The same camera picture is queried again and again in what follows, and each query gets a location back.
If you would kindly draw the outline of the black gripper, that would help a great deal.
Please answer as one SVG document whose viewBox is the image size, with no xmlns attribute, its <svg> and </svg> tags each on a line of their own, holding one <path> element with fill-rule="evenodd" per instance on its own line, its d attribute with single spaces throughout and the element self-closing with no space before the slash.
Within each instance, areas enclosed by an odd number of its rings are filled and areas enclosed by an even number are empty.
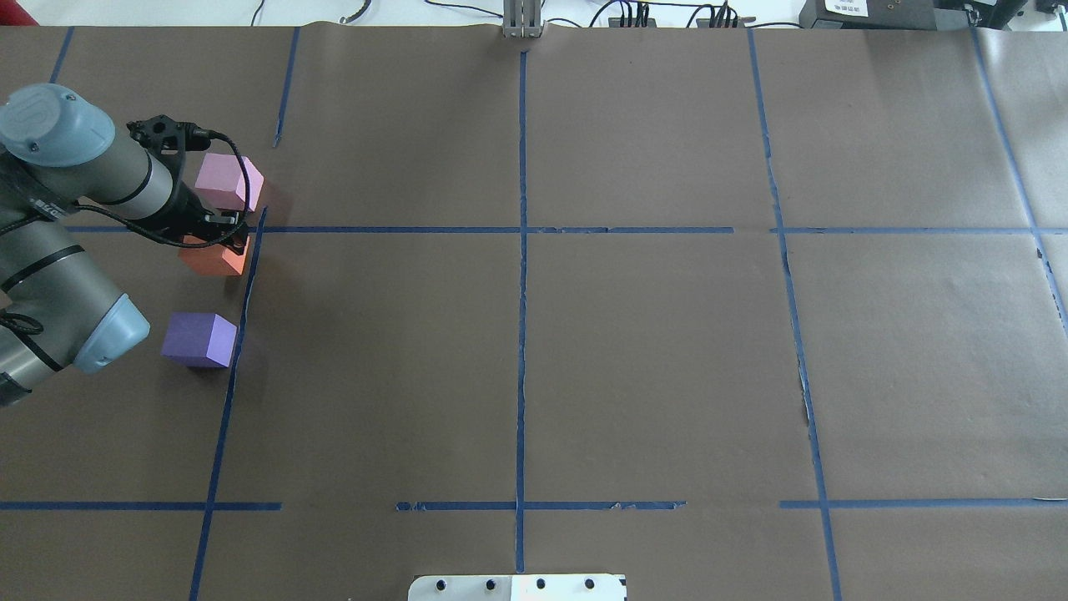
<svg viewBox="0 0 1068 601">
<path fill-rule="evenodd" d="M 164 216 L 164 239 L 187 244 L 187 237 L 201 243 L 217 242 L 230 250 L 244 250 L 249 227 L 241 210 L 214 212 L 206 209 L 190 187 L 180 185 L 175 205 Z"/>
</svg>

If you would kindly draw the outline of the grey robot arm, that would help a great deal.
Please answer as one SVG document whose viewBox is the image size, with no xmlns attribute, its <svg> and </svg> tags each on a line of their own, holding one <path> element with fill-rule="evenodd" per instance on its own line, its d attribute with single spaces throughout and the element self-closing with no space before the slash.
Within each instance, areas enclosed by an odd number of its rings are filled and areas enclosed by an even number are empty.
<svg viewBox="0 0 1068 601">
<path fill-rule="evenodd" d="M 70 88 L 35 83 L 1 110 L 1 401 L 68 366 L 87 374 L 148 337 L 150 321 L 63 225 L 98 213 L 161 246 L 242 255 L 250 205 L 214 210 L 184 181 L 190 151 L 227 137 L 167 115 L 117 127 Z"/>
</svg>

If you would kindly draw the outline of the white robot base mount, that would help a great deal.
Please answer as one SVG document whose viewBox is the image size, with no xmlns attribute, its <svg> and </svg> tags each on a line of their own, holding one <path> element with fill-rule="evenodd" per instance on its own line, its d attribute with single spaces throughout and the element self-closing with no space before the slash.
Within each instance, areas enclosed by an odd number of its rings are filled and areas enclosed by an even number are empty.
<svg viewBox="0 0 1068 601">
<path fill-rule="evenodd" d="M 408 600 L 627 600 L 624 575 L 610 573 L 424 575 Z"/>
</svg>

